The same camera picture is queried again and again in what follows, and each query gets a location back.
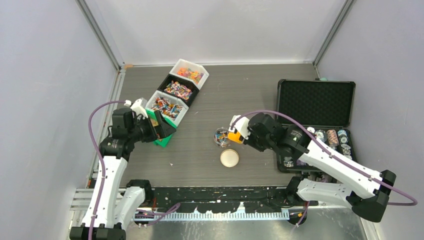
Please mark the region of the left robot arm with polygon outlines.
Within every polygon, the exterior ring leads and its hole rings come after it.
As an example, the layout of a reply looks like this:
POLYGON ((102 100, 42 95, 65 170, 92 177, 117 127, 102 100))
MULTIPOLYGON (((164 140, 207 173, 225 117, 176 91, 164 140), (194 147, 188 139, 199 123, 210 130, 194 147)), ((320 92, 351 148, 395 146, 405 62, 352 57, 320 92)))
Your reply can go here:
POLYGON ((158 110, 153 113, 157 122, 153 125, 144 98, 125 100, 123 105, 112 112, 107 136, 100 143, 92 140, 99 161, 98 175, 80 226, 70 229, 71 240, 124 240, 137 208, 153 202, 151 184, 143 179, 130 180, 123 198, 117 201, 121 179, 136 143, 167 138, 176 128, 158 110))

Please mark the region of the yellow plastic scoop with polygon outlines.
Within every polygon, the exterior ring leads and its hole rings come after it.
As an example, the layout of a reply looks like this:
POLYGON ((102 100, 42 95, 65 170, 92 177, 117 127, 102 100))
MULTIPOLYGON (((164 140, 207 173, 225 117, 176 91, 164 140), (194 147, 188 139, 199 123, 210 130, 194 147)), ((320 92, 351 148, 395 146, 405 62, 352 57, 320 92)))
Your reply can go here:
POLYGON ((243 136, 240 134, 240 132, 229 132, 227 135, 227 138, 237 144, 242 144, 244 141, 243 136))

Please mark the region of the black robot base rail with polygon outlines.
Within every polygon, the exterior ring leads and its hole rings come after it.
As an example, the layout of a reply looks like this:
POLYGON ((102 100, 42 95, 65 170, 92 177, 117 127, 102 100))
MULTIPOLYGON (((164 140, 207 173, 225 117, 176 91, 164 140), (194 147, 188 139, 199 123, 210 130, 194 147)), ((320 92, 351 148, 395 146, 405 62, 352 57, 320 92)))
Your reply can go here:
POLYGON ((289 196, 284 186, 153 187, 140 205, 165 212, 179 203, 178 213, 276 213, 302 209, 306 203, 289 196))

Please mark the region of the green candy bin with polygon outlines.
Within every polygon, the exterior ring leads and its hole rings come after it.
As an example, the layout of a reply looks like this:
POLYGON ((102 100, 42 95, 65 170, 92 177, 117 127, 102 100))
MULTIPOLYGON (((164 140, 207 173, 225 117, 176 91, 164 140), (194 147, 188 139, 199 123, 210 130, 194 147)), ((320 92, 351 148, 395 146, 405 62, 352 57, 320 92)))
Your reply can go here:
MULTIPOLYGON (((146 108, 145 109, 149 118, 150 118, 150 122, 152 123, 153 127, 157 127, 159 124, 157 122, 157 118, 154 114, 154 111, 151 109, 146 108)), ((172 121, 172 119, 166 115, 163 115, 164 121, 166 123, 168 123, 170 126, 174 127, 175 129, 177 128, 177 126, 174 124, 174 122, 172 121)), ((157 146, 161 146, 163 148, 165 148, 169 141, 171 140, 171 138, 173 137, 174 134, 171 134, 170 136, 166 137, 166 138, 159 138, 157 140, 155 140, 153 143, 157 146)))

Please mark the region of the white lollipop bin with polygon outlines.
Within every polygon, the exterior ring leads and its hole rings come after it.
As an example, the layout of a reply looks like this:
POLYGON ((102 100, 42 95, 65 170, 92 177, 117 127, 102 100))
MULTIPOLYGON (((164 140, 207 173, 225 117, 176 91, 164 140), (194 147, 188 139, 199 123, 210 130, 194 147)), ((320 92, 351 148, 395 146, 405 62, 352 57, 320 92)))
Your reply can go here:
POLYGON ((189 107, 178 97, 156 90, 146 104, 146 109, 160 113, 170 119, 177 127, 180 125, 189 107))

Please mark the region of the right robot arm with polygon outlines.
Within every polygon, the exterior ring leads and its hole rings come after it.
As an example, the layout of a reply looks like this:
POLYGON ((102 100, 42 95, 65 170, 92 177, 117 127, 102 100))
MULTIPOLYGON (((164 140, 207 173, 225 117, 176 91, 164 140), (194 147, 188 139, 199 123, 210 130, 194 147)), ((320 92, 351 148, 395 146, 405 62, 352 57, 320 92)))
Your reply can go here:
POLYGON ((327 146, 298 122, 282 125, 269 114, 267 110, 255 111, 252 118, 233 116, 228 138, 260 152, 272 150, 281 158, 300 160, 339 181, 317 182, 293 177, 285 192, 288 203, 332 203, 350 208, 370 222, 381 222, 397 178, 394 172, 365 167, 327 146))

